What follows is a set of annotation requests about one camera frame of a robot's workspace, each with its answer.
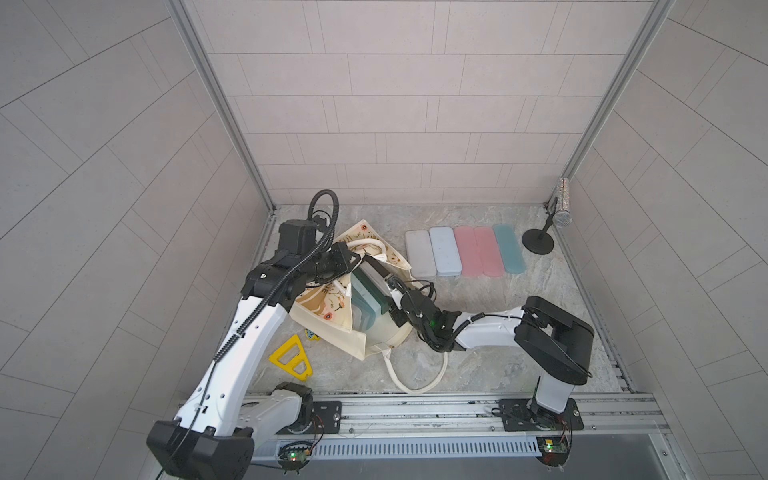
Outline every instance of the white rope handle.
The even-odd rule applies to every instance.
[[[395,369],[392,367],[392,362],[389,359],[389,355],[392,353],[392,349],[382,349],[380,346],[376,346],[376,348],[381,351],[382,356],[384,356],[384,363],[386,363],[386,369],[389,372],[389,378],[392,379],[392,381],[397,385],[397,388],[401,389],[403,392],[408,393],[409,395],[421,395],[422,393],[427,393],[429,390],[434,389],[442,380],[442,376],[445,375],[445,371],[448,368],[448,352],[442,353],[442,368],[440,369],[440,373],[437,374],[434,380],[432,380],[427,386],[422,387],[421,389],[417,390],[411,390],[407,386],[405,386],[399,378],[397,378],[397,373],[395,373]]]

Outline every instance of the microphone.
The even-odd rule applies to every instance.
[[[555,198],[557,199],[557,203],[554,205],[552,223],[554,223],[556,227],[567,227],[573,222],[573,217],[571,216],[571,194],[568,191],[567,178],[558,180]]]

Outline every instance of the small sticker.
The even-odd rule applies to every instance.
[[[310,329],[304,329],[304,335],[306,335],[306,339],[312,341],[312,342],[319,342],[320,337],[318,337],[312,330]]]

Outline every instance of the black round base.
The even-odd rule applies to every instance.
[[[539,238],[541,230],[531,228],[523,233],[523,246],[537,255],[546,255],[554,249],[554,240],[549,233],[545,233]]]

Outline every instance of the wall tile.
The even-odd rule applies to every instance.
[[[58,419],[32,413],[0,409],[0,465],[3,478],[23,480]]]
[[[639,69],[666,91],[685,100],[724,49],[700,33],[667,21]]]
[[[556,95],[570,55],[467,55],[462,95]]]
[[[243,136],[257,165],[294,163],[286,134],[245,134]]]
[[[157,84],[163,93],[169,91],[171,84],[165,76],[165,73],[163,73],[163,69],[160,68],[160,64],[157,63],[157,59],[152,55],[152,50],[149,49],[147,41],[144,40],[141,33],[137,33],[133,37],[130,37],[128,41],[134,46],[139,57],[141,57],[141,61],[144,63],[144,66],[147,67],[150,75],[152,75],[154,83]]]
[[[224,128],[219,114],[211,115],[200,127],[198,133],[203,138],[210,154],[213,155],[216,165],[221,165],[221,162],[232,150],[232,140],[230,140],[230,135]]]
[[[627,179],[648,148],[646,141],[615,111],[611,112],[594,141],[594,149],[622,181]]]
[[[25,0],[24,3],[32,10],[35,17],[43,24],[45,30],[51,34],[61,50],[67,54],[73,64],[77,65],[88,60],[88,54],[80,46],[72,33],[61,21],[56,11],[47,0]]]
[[[627,248],[650,225],[641,206],[607,164],[598,169],[585,190],[621,249]]]
[[[581,269],[584,286],[592,295],[598,312],[602,315],[608,336],[603,338],[614,346],[614,351],[622,359],[624,365],[631,365],[643,358],[643,350],[632,334],[624,314],[616,303],[611,289],[605,283],[597,264],[590,262]]]
[[[649,326],[655,325],[663,319],[658,307],[652,306],[650,309],[638,315],[637,318],[631,320],[629,322],[629,327],[632,329],[632,333],[637,335]]]
[[[733,426],[746,452],[750,454],[757,470],[764,476],[768,472],[768,459],[760,448],[763,433],[754,426],[762,425],[766,421],[765,415],[760,411],[760,405],[768,401],[768,376],[764,372],[753,373],[711,386],[710,392]]]
[[[621,63],[623,55],[574,55],[559,95],[602,96]]]
[[[61,417],[74,395],[64,390],[0,375],[0,408]]]
[[[717,308],[764,369],[768,366],[768,348],[762,341],[763,335],[768,333],[764,322],[768,307],[764,291],[766,282],[768,265],[758,263],[710,292]]]
[[[645,358],[697,453],[738,448],[739,441],[696,374],[675,335],[661,321],[637,334]]]
[[[692,23],[694,30],[763,63],[768,61],[768,33],[765,29],[768,5],[760,0],[713,0],[701,3],[701,13]]]
[[[524,101],[523,97],[440,97],[437,131],[513,132]]]
[[[415,188],[421,185],[421,165],[347,165],[349,185],[354,188]]]
[[[150,0],[64,0],[51,6],[91,57],[168,18],[165,6]]]
[[[152,55],[171,85],[194,71],[187,46],[170,18],[141,32]]]
[[[5,2],[0,26],[0,65],[6,65],[0,72],[0,105],[72,67],[69,57],[21,0]]]
[[[236,97],[236,99],[247,130],[252,134],[326,133],[328,131],[323,101],[320,97]]]
[[[3,373],[77,391],[157,258],[146,243],[118,224],[8,361]]]
[[[551,188],[518,188],[515,195],[516,204],[543,204],[549,200]]]
[[[640,180],[640,177],[645,175],[645,172],[657,158],[659,158],[659,154],[656,153],[653,148],[649,148],[645,152],[645,155],[643,155],[643,157],[640,159],[640,161],[637,162],[637,165],[634,166],[629,175],[627,175],[627,178],[624,179],[624,182],[622,182],[624,186],[628,190],[632,190],[632,187],[637,184],[637,181]]]
[[[451,188],[451,204],[511,204],[517,188]]]
[[[194,4],[215,53],[312,53],[300,2]]]
[[[430,53],[431,2],[319,2],[328,53]]]
[[[131,304],[131,311],[168,330],[214,238],[188,214]]]
[[[107,146],[148,187],[203,122],[205,116],[192,90],[182,82],[143,111]]]
[[[146,434],[118,430],[94,478],[135,480],[148,452]]]
[[[555,2],[451,4],[445,53],[539,53]]]
[[[673,167],[710,124],[642,73],[635,73],[616,112]]]
[[[599,97],[539,97],[525,131],[580,134],[599,103]]]
[[[160,94],[138,53],[126,41],[41,85],[22,100],[85,160]]]
[[[67,172],[2,116],[0,142],[0,235],[4,235],[64,181]]]
[[[91,478],[120,425],[156,349],[115,330],[56,425],[27,478]]]
[[[273,188],[338,187],[333,165],[265,165],[263,172]]]
[[[128,310],[120,321],[120,328],[137,336],[143,341],[159,347],[165,337],[165,332]]]
[[[230,265],[230,271],[227,272],[227,279],[241,288],[245,282],[245,276],[253,268],[253,258],[256,256],[256,246],[261,237],[262,230],[266,224],[269,212],[263,201],[259,200],[259,205],[256,208],[256,212],[250,218],[248,228],[245,230],[243,239],[240,241],[240,246],[237,248],[232,265]],[[222,294],[219,293],[217,302],[221,300]]]
[[[129,432],[143,433],[149,435],[152,426],[157,420],[162,418],[158,415],[152,415],[151,413],[139,412],[138,410],[128,409],[123,417],[123,421],[120,423],[120,430],[127,430]]]
[[[587,196],[587,192],[579,183],[578,179],[570,182],[571,191],[571,214],[573,215],[574,225],[579,232],[584,232],[594,219],[598,216],[598,209],[594,207],[592,200]]]
[[[317,2],[313,0],[304,0],[304,19],[306,20],[306,30],[310,36],[310,47],[312,53],[325,53],[326,44],[323,38],[323,26],[320,24],[320,13],[317,9]]]
[[[252,95],[237,54],[208,55],[225,95]]]
[[[334,102],[342,132],[424,131],[427,97],[334,97]]]
[[[234,209],[230,209],[224,220],[219,234],[216,235],[213,245],[210,246],[203,264],[200,266],[199,275],[202,276],[214,289],[219,290],[227,277],[227,271],[234,258],[235,252],[243,239],[247,223],[240,218]]]
[[[736,59],[696,110],[763,161],[768,161],[768,65],[744,55]]]
[[[554,147],[557,134],[483,134],[479,164],[543,164]]]
[[[170,242],[209,179],[208,166],[188,141],[136,201],[133,210]]]
[[[746,272],[762,260],[749,246],[744,247],[722,262],[713,266],[703,275],[699,276],[699,285],[706,292],[711,292],[723,283],[734,278],[740,273]]]
[[[645,247],[648,246],[648,244],[656,237],[659,236],[659,230],[656,228],[655,225],[651,224],[646,227],[645,230],[643,230],[643,233],[641,233],[632,243],[629,244],[627,248],[624,249],[624,255],[627,256],[629,260],[632,260],[635,255],[640,253]]]
[[[366,204],[440,204],[442,188],[366,188]]]
[[[663,237],[657,237],[645,247],[632,260],[632,266],[694,367],[745,350],[739,337]]]
[[[0,241],[2,319],[31,330],[141,191],[104,148],[48,195]]]
[[[68,174],[73,173],[83,164],[83,161],[64,142],[59,140],[51,129],[46,127],[21,100],[0,108],[0,114]]]
[[[712,475],[752,475],[757,473],[750,456],[744,450],[704,453],[699,455],[707,473]]]
[[[717,57],[717,60],[712,67],[704,74],[704,77],[696,85],[694,90],[685,99],[685,104],[694,110],[699,107],[704,98],[712,91],[718,81],[725,75],[731,65],[739,58],[741,54],[726,47],[723,53]]]
[[[694,276],[744,246],[728,224],[661,158],[635,184],[632,195]]]
[[[432,53],[445,53],[445,37],[448,35],[448,2],[435,2],[435,18],[432,22]]]
[[[28,334],[9,323],[0,322],[0,364],[5,365]]]
[[[531,121],[531,115],[533,109],[536,107],[536,101],[538,97],[525,97],[523,108],[520,110],[520,118],[518,118],[518,124],[515,125],[515,132],[521,133],[528,128],[528,122]]]
[[[208,93],[208,90],[203,84],[203,79],[200,78],[200,72],[198,71],[190,74],[190,76],[187,77],[187,83],[192,89],[192,93],[197,99],[197,104],[200,105],[203,113],[206,116],[212,115],[216,111],[216,107],[214,107],[214,101],[211,99],[210,93]]]
[[[650,2],[574,2],[555,53],[623,55]]]
[[[346,55],[238,55],[254,95],[351,95]]]
[[[468,143],[469,134],[387,134],[387,163],[460,164]]]
[[[221,227],[240,188],[248,181],[248,173],[240,155],[233,149],[205,186],[197,202],[208,217]]]
[[[544,47],[541,49],[543,54],[552,54],[558,46],[560,35],[563,33],[563,27],[568,20],[568,14],[571,13],[573,2],[558,2],[558,7],[554,10],[552,22],[547,30],[547,39],[544,41]]]
[[[697,372],[704,381],[704,385],[712,386],[762,370],[751,353],[742,352],[702,366],[697,369]]]
[[[581,272],[581,269],[592,260],[592,254],[589,252],[589,248],[587,248],[587,243],[584,242],[584,238],[577,228],[565,228],[560,230],[560,233],[565,238],[565,243],[568,244],[568,248],[571,251],[571,258],[573,258],[576,264],[576,271]]]
[[[307,164],[374,164],[374,134],[299,134]]]
[[[445,164],[432,169],[430,187],[495,187],[502,166]]]
[[[156,231],[152,230],[152,227],[150,227],[149,224],[144,221],[144,219],[139,217],[136,212],[133,211],[133,209],[130,209],[128,213],[125,214],[125,217],[123,217],[121,222],[123,225],[128,227],[130,231],[141,238],[147,245],[149,245],[149,247],[158,255],[163,254],[163,251],[165,250],[165,247],[168,246],[168,243],[163,240],[163,237],[157,234]]]
[[[562,171],[562,165],[514,164],[509,173],[506,187],[541,187],[549,188],[551,191]]]
[[[607,225],[598,228],[587,245],[627,321],[654,304]]]
[[[214,304],[191,287],[141,381],[131,408],[163,415]]]
[[[355,95],[458,95],[463,67],[463,55],[350,55],[348,81]]]
[[[237,211],[234,208],[232,210],[230,210],[230,212],[232,212],[233,216],[236,216],[236,217],[240,216],[240,214],[237,213]],[[243,221],[243,230],[245,230],[246,224],[245,224],[244,220],[242,220],[242,221]],[[200,276],[199,273],[197,274],[196,277],[194,277],[194,281],[192,282],[192,286],[194,286],[196,289],[198,289],[200,291],[200,293],[205,295],[205,298],[207,298],[211,302],[215,302],[216,301],[216,297],[219,296],[219,290],[213,288],[210,283],[208,283],[202,276]]]

